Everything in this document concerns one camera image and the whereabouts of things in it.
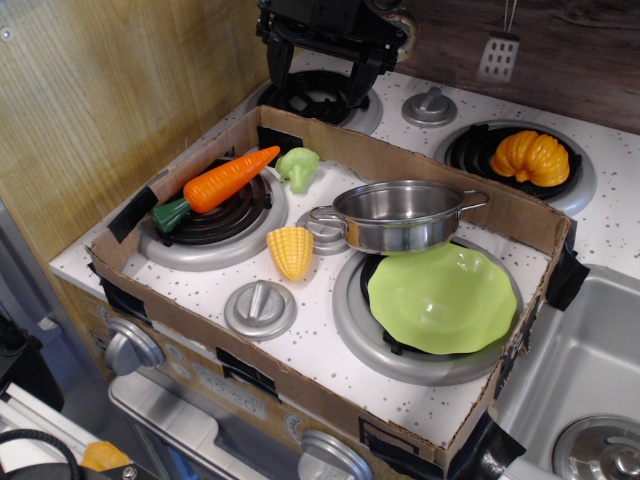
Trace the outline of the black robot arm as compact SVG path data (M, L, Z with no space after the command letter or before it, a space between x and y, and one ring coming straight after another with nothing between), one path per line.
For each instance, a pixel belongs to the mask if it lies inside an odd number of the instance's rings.
M260 1L256 35L267 46L271 82L285 86L297 48L352 63L346 105L359 105L378 76L394 69L408 34L384 16L399 1Z

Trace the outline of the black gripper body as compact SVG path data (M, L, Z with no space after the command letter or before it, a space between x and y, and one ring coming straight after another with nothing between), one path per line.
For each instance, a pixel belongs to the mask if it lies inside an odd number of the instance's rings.
M260 1L256 34L271 59L294 50L364 63L394 63L408 34L380 16L373 1Z

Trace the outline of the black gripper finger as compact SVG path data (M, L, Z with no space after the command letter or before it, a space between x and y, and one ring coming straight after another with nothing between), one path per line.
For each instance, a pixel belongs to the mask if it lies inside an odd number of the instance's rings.
M393 71L394 62L385 61L383 58L370 56L364 61L355 62L349 77L347 108L359 106L367 97L369 91L380 75Z
M267 64L270 81L278 89L286 87L295 47L282 37L267 40Z

